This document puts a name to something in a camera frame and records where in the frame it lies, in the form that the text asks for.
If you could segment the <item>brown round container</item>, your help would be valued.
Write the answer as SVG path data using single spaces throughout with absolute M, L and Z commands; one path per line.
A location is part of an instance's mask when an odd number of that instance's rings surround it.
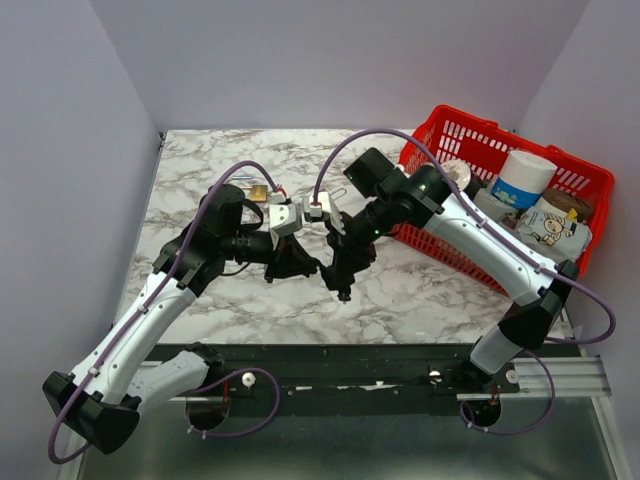
M 580 222 L 589 220 L 595 211 L 593 205 L 588 201 L 559 189 L 546 189 L 542 194 L 542 198 L 565 213 L 574 210 L 577 214 L 577 220 Z

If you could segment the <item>white round lid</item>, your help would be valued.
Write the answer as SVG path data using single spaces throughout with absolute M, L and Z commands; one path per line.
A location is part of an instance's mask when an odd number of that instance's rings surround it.
M 468 193 L 472 185 L 473 175 L 471 168 L 464 161 L 459 159 L 449 160 L 442 164 L 443 170 L 448 177 L 463 192 Z

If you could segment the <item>large brass padlock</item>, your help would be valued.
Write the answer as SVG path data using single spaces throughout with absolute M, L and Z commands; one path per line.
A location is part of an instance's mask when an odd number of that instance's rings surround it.
M 247 199 L 255 203 L 266 203 L 269 199 L 269 187 L 267 185 L 251 185 L 246 188 Z

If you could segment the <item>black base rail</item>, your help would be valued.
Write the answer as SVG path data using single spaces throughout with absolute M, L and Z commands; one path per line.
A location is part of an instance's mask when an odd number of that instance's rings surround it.
M 182 387 L 188 404 L 229 398 L 232 414 L 337 417 L 447 416 L 458 402 L 559 394 L 560 371 L 577 364 L 570 346 L 546 345 L 543 359 L 519 354 L 490 380 L 466 365 L 468 344 L 193 344 L 213 365 L 202 385 Z

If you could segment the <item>white printed bag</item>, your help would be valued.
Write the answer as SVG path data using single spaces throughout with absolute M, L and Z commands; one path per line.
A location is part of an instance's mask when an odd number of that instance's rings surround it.
M 587 225 L 537 205 L 522 214 L 515 232 L 522 243 L 556 263 L 578 260 L 593 237 Z

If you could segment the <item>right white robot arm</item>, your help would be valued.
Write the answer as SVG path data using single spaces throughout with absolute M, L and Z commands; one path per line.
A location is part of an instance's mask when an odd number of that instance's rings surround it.
M 467 389 L 485 390 L 516 355 L 544 343 L 572 290 L 569 283 L 579 273 L 575 263 L 555 263 L 515 238 L 499 241 L 504 229 L 477 209 L 467 211 L 467 195 L 455 196 L 433 166 L 423 165 L 407 176 L 370 148 L 344 174 L 369 202 L 355 216 L 343 214 L 341 227 L 330 227 L 327 235 L 333 259 L 321 275 L 339 300 L 349 300 L 356 274 L 375 260 L 375 241 L 408 224 L 451 244 L 496 280 L 512 300 L 498 324 L 461 363 L 458 375 Z

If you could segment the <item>white toilet paper roll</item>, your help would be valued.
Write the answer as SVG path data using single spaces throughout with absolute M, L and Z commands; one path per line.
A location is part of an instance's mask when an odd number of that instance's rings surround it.
M 537 202 L 556 171 L 557 166 L 544 157 L 511 150 L 491 193 L 515 209 L 528 209 Z

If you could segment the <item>small brass padlock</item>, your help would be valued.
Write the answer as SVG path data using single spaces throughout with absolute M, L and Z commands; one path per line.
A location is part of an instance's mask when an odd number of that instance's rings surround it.
M 341 198 L 341 197 L 345 196 L 346 194 L 347 194 L 347 189 L 346 189 L 346 188 L 339 188 L 339 189 L 336 189 L 336 190 L 334 190 L 334 191 L 332 191 L 332 192 L 330 193 L 330 195 L 331 195 L 332 197 L 335 197 L 335 198 L 337 198 L 337 199 L 339 199 L 339 198 Z

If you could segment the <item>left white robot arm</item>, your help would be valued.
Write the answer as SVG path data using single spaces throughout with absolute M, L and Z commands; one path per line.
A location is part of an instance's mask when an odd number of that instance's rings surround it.
M 262 264 L 267 281 L 316 273 L 316 261 L 295 237 L 300 210 L 283 192 L 256 223 L 243 223 L 244 209 L 260 210 L 234 185 L 210 188 L 195 218 L 162 247 L 136 301 L 107 336 L 71 372 L 49 375 L 43 392 L 56 428 L 69 427 L 108 455 L 147 411 L 179 394 L 209 395 L 220 387 L 224 361 L 200 343 L 145 374 L 139 369 L 168 327 L 223 276 L 227 262 Z

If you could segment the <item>red plastic basket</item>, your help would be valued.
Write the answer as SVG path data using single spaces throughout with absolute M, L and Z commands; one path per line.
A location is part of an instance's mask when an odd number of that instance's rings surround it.
M 493 181 L 501 171 L 508 153 L 513 149 L 525 150 L 553 162 L 558 170 L 550 187 L 586 200 L 594 207 L 587 221 L 592 239 L 576 264 L 580 277 L 588 271 L 607 226 L 610 197 L 614 189 L 614 175 L 603 167 L 570 155 L 554 145 L 541 146 L 510 133 L 498 123 L 479 118 L 448 105 L 437 106 L 425 123 L 413 133 L 438 161 L 460 159 L 466 162 L 481 180 Z M 408 173 L 429 163 L 426 156 L 412 143 L 402 149 L 399 163 Z M 446 266 L 467 275 L 506 296 L 501 285 L 446 241 L 410 225 L 396 229 L 395 239 Z

